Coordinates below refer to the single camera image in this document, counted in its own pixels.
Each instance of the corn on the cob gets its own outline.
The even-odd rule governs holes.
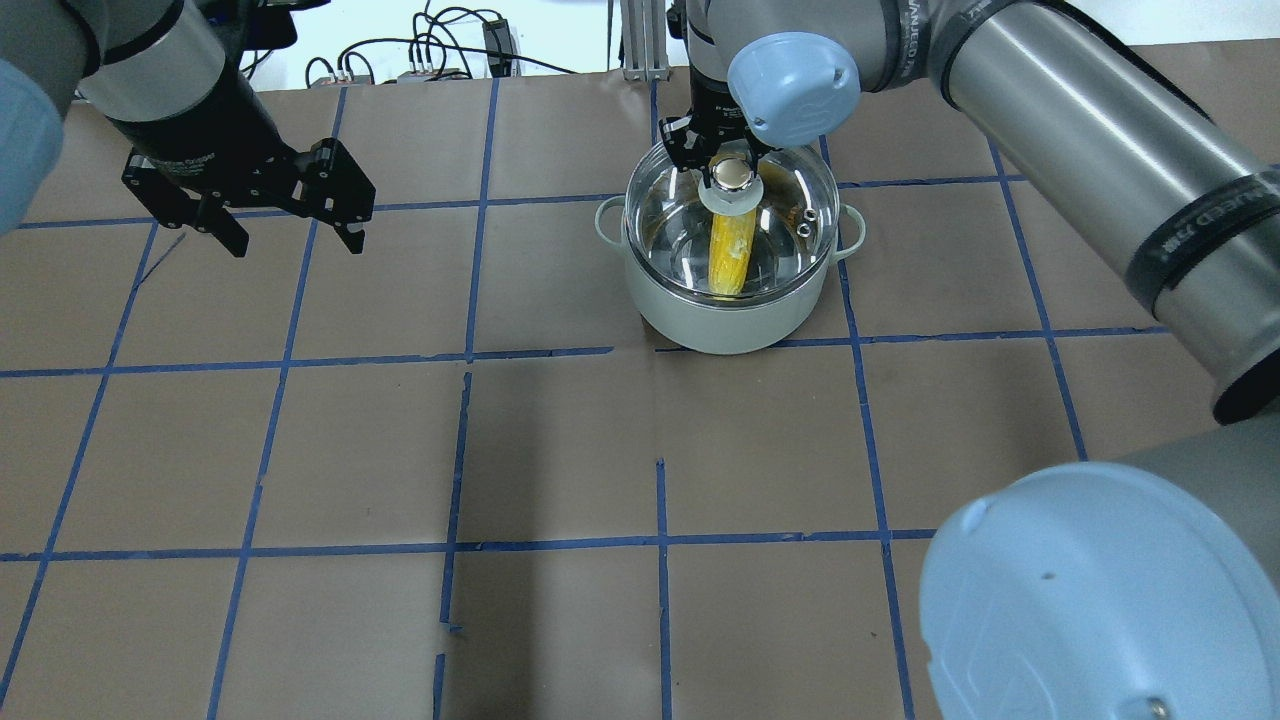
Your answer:
[[[712,213],[710,273],[708,283],[717,295],[737,295],[746,282],[746,261],[751,258],[758,209],[741,215]]]

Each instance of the white wall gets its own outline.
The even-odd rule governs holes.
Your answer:
[[[613,47],[605,47],[605,0],[433,0],[433,10],[451,4],[493,8],[507,17],[517,36],[517,50],[577,72],[617,67],[620,22],[614,18]],[[1130,45],[1280,37],[1280,0],[1075,0],[1075,5],[1110,27]],[[347,45],[369,37],[410,37],[410,18],[417,0],[333,0],[294,14],[298,42],[276,51],[253,77],[257,90],[303,87],[303,68],[312,56],[330,61]],[[477,20],[451,26],[458,42],[484,47]],[[383,82],[408,70],[406,45],[383,44],[360,50]],[[684,47],[669,42],[672,64],[686,64]],[[479,77],[488,70],[484,56],[471,56]],[[457,65],[457,59],[449,63]],[[353,67],[360,65],[358,60]],[[522,64],[524,74],[550,70]]]

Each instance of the black cable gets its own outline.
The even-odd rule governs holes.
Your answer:
[[[451,9],[453,9],[453,8],[445,8],[444,10],[440,10],[439,13],[436,13],[436,15],[440,15],[440,14],[443,14],[443,13],[451,10]],[[498,10],[494,10],[493,8],[480,8],[479,10],[475,10],[475,12],[476,13],[493,13],[494,18],[497,18],[499,20],[506,19],[502,13],[499,13]],[[422,6],[422,14],[426,15],[426,17],[431,17],[431,0],[426,0],[426,5]]]
[[[316,63],[320,63],[321,65],[324,65],[326,70],[329,70],[329,77],[334,76],[333,65],[329,64],[329,60],[325,60],[324,58],[311,58],[311,60],[307,61],[307,72],[306,72],[307,87],[311,87],[311,68]]]
[[[250,63],[247,68],[241,68],[241,72],[244,73],[244,79],[253,79],[253,73],[257,72],[257,68],[262,63],[265,63],[268,58],[271,56],[271,53],[275,53],[275,50],[268,50],[265,55],[262,55],[261,58],[259,58],[257,56],[257,50],[255,50],[253,51],[253,61]]]
[[[444,35],[449,36],[449,40],[453,41],[453,45],[447,45],[444,42],[440,42],[440,40],[436,38],[435,35],[433,35],[430,31],[420,33],[417,36],[417,38],[425,37],[428,40],[434,40],[436,42],[436,46],[440,49],[440,55],[442,55],[440,68],[444,68],[445,65],[448,65],[448,61],[447,61],[447,59],[449,56],[448,55],[448,47],[458,49],[461,46],[458,45],[458,38],[453,35],[453,31],[451,31],[449,28],[447,28],[444,26],[439,26],[439,27],[440,27],[440,29],[444,31]],[[461,49],[458,50],[458,58],[462,60],[462,69],[466,70],[467,77],[475,78],[475,74],[471,72],[471,63],[467,61],[467,55]]]
[[[449,12],[458,13],[458,17],[451,18],[448,20],[442,19],[444,17],[444,13],[449,13]],[[440,10],[439,13],[436,13],[435,14],[435,19],[440,24],[447,24],[447,23],[456,23],[456,22],[461,20],[462,18],[475,17],[481,23],[486,23],[489,20],[486,20],[485,17],[480,14],[483,12],[484,10],[471,10],[468,8],[460,8],[458,5],[449,5],[448,8]],[[489,12],[490,13],[497,13],[497,10],[489,10]]]
[[[428,15],[426,13],[422,14],[424,19],[428,20],[428,24],[426,24],[426,36],[430,37],[430,38],[435,38],[435,28],[439,27],[442,31],[444,31],[444,35],[449,36],[449,41],[452,41],[453,45],[457,46],[458,45],[458,38],[457,38],[457,36],[453,35],[453,31],[448,28],[448,24],[452,23],[452,22],[457,22],[457,18],[454,18],[452,20],[448,20],[448,22],[440,22],[440,15],[444,14],[447,10],[449,10],[449,8],[445,8],[444,10],[440,10],[435,15]],[[417,33],[417,27],[416,26],[415,26],[413,31],[415,31],[415,36],[416,36],[416,33]],[[449,55],[448,55],[448,50],[444,49],[443,46],[440,47],[440,54],[443,55],[443,59],[440,60],[440,67],[443,68],[443,67],[448,65],[448,56]],[[458,58],[462,59],[462,68],[467,70],[467,76],[470,76],[470,77],[474,78],[475,73],[471,70],[471,63],[467,60],[466,53],[458,50]]]
[[[428,15],[426,13],[413,13],[413,37],[415,37],[415,40],[417,37],[422,36],[422,35],[426,35],[426,33],[421,33],[421,32],[417,31],[417,19],[419,18],[422,18],[428,23],[430,23],[434,19],[431,15]],[[412,53],[415,49],[417,49],[419,58],[421,58],[422,56],[422,49],[421,49],[421,46],[419,44],[416,44],[416,42],[413,45],[410,45],[410,53]],[[426,50],[426,59],[428,59],[428,61],[430,61],[430,64],[433,64],[433,65],[435,64],[435,58],[431,56],[430,46]],[[448,64],[448,61],[449,61],[449,51],[444,50],[442,47],[440,49],[440,64],[439,64],[439,67],[443,68],[444,65]]]
[[[460,45],[447,45],[447,44],[443,44],[443,42],[438,41],[438,40],[433,40],[433,38],[413,40],[413,38],[408,38],[408,37],[371,37],[369,40],[361,40],[360,42],[355,42],[355,44],[347,46],[338,56],[340,58],[342,55],[346,55],[347,53],[349,53],[349,51],[352,51],[352,50],[355,50],[357,47],[364,47],[365,45],[372,45],[375,42],[406,42],[406,44],[410,44],[410,45],[412,45],[415,42],[424,42],[424,44],[426,44],[429,46],[448,47],[448,49],[456,50],[458,53],[462,53],[462,51],[466,51],[466,53],[480,53],[481,55],[488,55],[490,58],[503,58],[503,59],[507,59],[507,60],[524,60],[525,63],[531,63],[534,65],[538,65],[538,67],[541,67],[541,68],[547,68],[548,70],[556,70],[558,73],[564,73],[564,74],[568,74],[568,76],[576,76],[577,74],[576,70],[571,70],[568,68],[562,68],[559,65],[553,65],[550,63],[544,63],[541,60],[535,60],[534,58],[527,58],[525,55],[516,55],[515,53],[502,53],[500,50],[489,50],[489,49],[481,49],[481,47],[462,47]]]
[[[355,79],[355,77],[356,77],[356,73],[351,69],[351,56],[352,55],[355,55],[356,58],[360,58],[360,61],[365,63],[365,67],[369,68],[369,85],[376,85],[376,81],[374,81],[374,64],[370,63],[369,58],[365,58],[364,54],[361,54],[361,53],[355,53],[355,51],[347,53],[347,65],[346,65],[347,74],[351,76],[352,79]]]

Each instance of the blue tape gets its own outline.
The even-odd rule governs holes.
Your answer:
[[[375,355],[369,357],[310,357],[291,360],[293,368],[338,368],[349,365],[416,365],[420,363],[454,363],[465,360],[461,352],[440,352],[438,355]]]
[[[933,187],[942,184],[984,184],[984,183],[997,183],[1000,178],[997,176],[972,176],[972,177],[955,177],[955,178],[904,178],[904,179],[887,179],[887,181],[861,181],[861,182],[842,182],[837,183],[836,187],[840,190],[869,190],[874,187]]]
[[[1066,383],[1066,372],[1062,369],[1062,357],[1057,351],[1057,341],[1053,338],[1053,325],[1050,322],[1048,309],[1044,306],[1044,296],[1041,292],[1039,281],[1036,277],[1036,266],[1032,264],[1032,255],[1027,246],[1027,236],[1023,233],[1023,223],[1018,218],[1018,208],[1014,205],[1014,193],[1009,187],[1009,178],[1005,176],[1005,163],[1000,158],[1000,150],[991,140],[987,141],[991,149],[991,159],[996,164],[996,174],[1000,176],[1000,192],[1005,197],[1005,208],[1009,210],[1009,222],[1014,228],[1014,237],[1018,240],[1018,252],[1023,258],[1023,266],[1027,270],[1027,282],[1032,288],[1032,297],[1036,300],[1036,313],[1039,315],[1041,332],[1044,343],[1048,346],[1050,361],[1053,364],[1053,375],[1057,378],[1057,389],[1062,396],[1062,407],[1066,410],[1066,421],[1071,428],[1071,439],[1075,443],[1075,455],[1083,462],[1089,459],[1084,447],[1084,436],[1080,433],[1080,421],[1075,415],[1075,404],[1071,401],[1071,388]]]
[[[20,231],[37,231],[49,228],[93,228],[100,225],[145,225],[154,223],[152,218],[104,218],[97,220],[46,220],[42,223],[22,223]]]
[[[671,574],[667,569],[667,461],[658,459],[658,655],[662,662],[662,720],[672,719],[671,689]]]
[[[500,81],[493,79],[489,88],[489,119],[484,132],[484,165],[480,172],[480,202],[476,205],[476,242],[471,255],[471,295],[467,297],[467,337],[466,356],[471,363],[476,345],[476,305],[480,301],[480,264],[484,260],[484,223],[489,211],[489,170],[493,167],[493,133],[498,118],[498,87]]]
[[[494,352],[476,352],[475,360],[527,360],[531,357],[582,357],[590,355],[608,355],[613,352],[613,346],[600,347],[562,347],[553,350],[504,350]]]
[[[892,530],[893,539],[929,539],[932,529]],[[323,544],[251,547],[252,557],[344,557],[353,555],[445,555],[456,552],[545,552],[554,550],[599,550],[609,547],[659,547],[663,544],[776,544],[814,542],[873,542],[879,530],[826,530],[817,533],[718,533],[690,536],[614,536],[545,541],[410,542],[380,544]],[[76,550],[54,552],[50,562],[115,560],[200,560],[239,557],[238,547],[159,550]],[[0,553],[0,562],[38,562],[41,552]]]
[[[440,720],[444,712],[444,653],[435,656],[435,676],[431,680],[431,720]]]
[[[906,342],[972,342],[988,340],[1039,340],[1041,331],[1007,331],[988,333],[945,333],[945,334],[883,334],[859,338],[861,345],[888,345]]]
[[[133,304],[138,297],[138,284],[141,283],[142,275],[146,273],[147,259],[151,256],[151,247],[155,245],[156,233],[160,225],[155,222],[151,223],[151,231],[147,233],[146,245],[142,247],[142,255],[138,258],[138,266],[133,273],[133,283],[129,286],[129,297],[124,301],[124,310],[120,311],[120,322],[115,328],[115,338],[111,341],[111,351],[108,355],[106,369],[115,364],[115,359],[120,352],[120,343],[124,341],[124,329],[129,324],[129,315],[133,313]],[[72,493],[76,491],[76,482],[79,479],[81,466],[84,464],[84,452],[88,450],[90,438],[93,436],[93,427],[97,423],[99,411],[102,409],[102,398],[106,396],[106,386],[110,380],[109,374],[104,374],[97,383],[97,393],[93,396],[93,405],[90,406],[88,418],[84,420],[84,432],[81,433],[79,445],[76,447],[76,459],[72,461],[72,469],[67,477],[67,484],[63,488],[63,496],[58,502],[58,510],[54,514],[54,521],[49,529],[49,538],[45,541],[45,550],[41,553],[40,566],[36,568],[36,578],[31,584],[31,592],[27,594],[27,605],[22,611],[22,620],[18,623],[18,632],[14,634],[13,646],[9,650],[9,660],[5,662],[4,675],[0,675],[0,708],[4,708],[4,701],[9,696],[9,685],[13,683],[13,673],[18,666],[18,656],[22,655],[22,643],[27,638],[27,630],[31,628],[31,618],[36,611],[36,602],[40,600],[40,591],[45,584],[45,574],[49,571],[49,562],[54,556],[54,546],[58,544],[58,534],[61,532],[63,520],[67,518],[67,509],[70,506]]]
[[[234,370],[279,370],[284,363],[280,360],[256,360],[247,363],[174,363],[166,365],[124,365],[111,368],[113,375],[147,375],[152,373],[209,373],[209,372],[234,372]]]
[[[388,202],[374,205],[375,213],[396,213],[401,210],[451,210],[457,208],[479,208],[479,200],[440,200],[435,202]]]
[[[0,379],[8,378],[65,378],[73,375],[101,375],[105,368],[50,368],[44,370],[0,370]]]
[[[338,111],[334,118],[334,135],[342,123],[342,110],[346,106],[344,99],[347,88],[340,88],[338,94]],[[275,400],[271,402],[271,415],[266,424],[266,437],[262,439],[262,455],[259,460],[257,479],[253,483],[253,498],[250,502],[248,518],[244,520],[244,536],[241,541],[239,560],[236,562],[236,579],[232,583],[232,597],[227,606],[227,621],[223,624],[223,638],[218,648],[218,664],[214,667],[214,682],[209,692],[209,711],[206,720],[218,717],[218,703],[221,701],[223,679],[227,676],[227,659],[230,655],[232,637],[236,632],[236,618],[239,614],[239,598],[244,589],[244,573],[248,569],[248,560],[253,547],[253,532],[257,528],[259,509],[262,503],[262,480],[266,478],[268,468],[271,464],[271,450],[275,446],[275,432],[280,421],[280,407],[284,405],[284,391],[289,380],[289,363],[293,359],[293,343],[298,334],[298,318],[302,315],[302,297],[307,288],[307,275],[311,272],[311,256],[315,249],[316,229],[319,223],[311,220],[307,231],[306,247],[302,251],[302,263],[298,268],[297,288],[293,292],[293,310],[289,314],[289,331],[284,338],[284,356],[280,363],[280,377],[275,386]]]
[[[822,142],[823,160],[831,165],[827,143]],[[840,272],[840,295],[845,304],[845,322],[849,324],[850,348],[854,354],[854,383],[858,387],[858,405],[861,413],[863,438],[867,443],[867,464],[872,477],[872,495],[876,501],[877,539],[881,543],[881,557],[884,570],[884,593],[888,601],[890,625],[893,632],[893,653],[897,659],[897,682],[902,694],[902,711],[908,720],[915,720],[915,701],[911,697],[911,673],[906,665],[906,643],[902,638],[902,618],[897,602],[897,580],[893,573],[892,534],[888,524],[888,511],[884,506],[884,486],[881,482],[879,454],[876,450],[876,425],[872,421],[870,397],[867,392],[867,366],[863,361],[861,334],[858,332],[858,318],[849,292],[849,269],[845,261],[837,263]]]
[[[508,199],[490,199],[490,206],[509,206],[509,205],[556,205],[563,202],[600,202],[602,200],[608,200],[622,195],[621,192],[594,192],[590,195],[556,195],[550,197],[508,197]]]
[[[147,282],[147,278],[150,278],[150,277],[151,277],[151,273],[156,272],[156,268],[159,268],[159,266],[160,266],[160,263],[164,263],[164,261],[165,261],[165,259],[166,259],[166,258],[169,258],[169,255],[170,255],[170,254],[172,254],[172,252],[173,252],[174,250],[177,250],[179,245],[182,245],[182,241],[183,241],[183,240],[187,240],[187,233],[178,233],[178,237],[177,237],[177,238],[174,238],[174,241],[173,241],[173,245],[170,245],[168,250],[165,250],[164,252],[161,252],[161,254],[160,254],[160,259],[159,259],[159,260],[156,260],[155,263],[152,263],[152,264],[151,264],[151,268],[150,268],[150,269],[147,269],[147,272],[142,274],[142,279],[140,279],[140,281],[138,281],[138,284],[140,284],[140,286],[141,286],[142,283]]]
[[[467,457],[467,419],[471,411],[471,373],[462,375],[458,402],[458,436],[453,450],[453,489],[449,493],[449,525],[445,533],[444,578],[440,582],[440,623],[448,623],[453,609],[453,566],[457,560],[458,524],[462,519],[462,475]]]
[[[649,81],[649,145],[658,145],[658,81]]]
[[[1156,325],[1153,328],[1085,328],[1074,331],[1053,331],[1055,337],[1117,337],[1135,334],[1171,334],[1169,328]]]
[[[292,218],[293,213],[287,210],[232,210],[230,215],[237,220],[252,220],[256,218]]]

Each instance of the white pot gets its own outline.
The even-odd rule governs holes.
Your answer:
[[[652,246],[643,237],[644,231],[637,228],[649,228],[653,232],[654,223],[648,222],[643,213],[646,211],[645,202],[653,204],[655,184],[660,184],[658,190],[662,192],[668,191],[668,186],[669,192],[675,192],[676,181],[672,179],[675,170],[669,163],[663,167],[664,158],[663,147],[655,146],[632,174],[627,195],[605,200],[595,213],[596,233],[622,256],[626,265],[627,290],[636,309],[649,324],[672,341],[714,355],[751,352],[795,332],[817,305],[831,263],[856,252],[867,236],[867,224],[858,210],[838,202],[831,170],[809,149],[776,151],[762,159],[762,168],[771,158],[785,165],[786,173],[771,170],[772,177],[781,178],[777,181],[780,183],[790,182],[787,178],[792,176],[804,177],[800,182],[808,184],[803,188],[803,197],[806,204],[813,202],[812,208],[805,209],[806,217],[813,218],[812,234],[805,236],[808,240],[805,251],[791,259],[796,270],[791,277],[769,278],[776,281],[772,287],[726,297],[712,295],[705,288],[699,290],[692,277],[675,278],[650,261]],[[792,197],[800,196],[800,193],[792,195]],[[686,199],[687,204],[694,201]],[[768,202],[767,196],[762,208]],[[777,197],[773,202],[773,213],[777,215]],[[613,238],[604,232],[602,222],[608,210],[618,206],[625,206],[626,211],[620,223],[621,234]],[[841,210],[858,222],[859,238],[850,247],[836,250]],[[769,222],[769,218],[764,218],[763,222]],[[778,224],[778,220],[774,219],[773,223]],[[668,264],[673,264],[672,256],[672,254],[664,256]]]

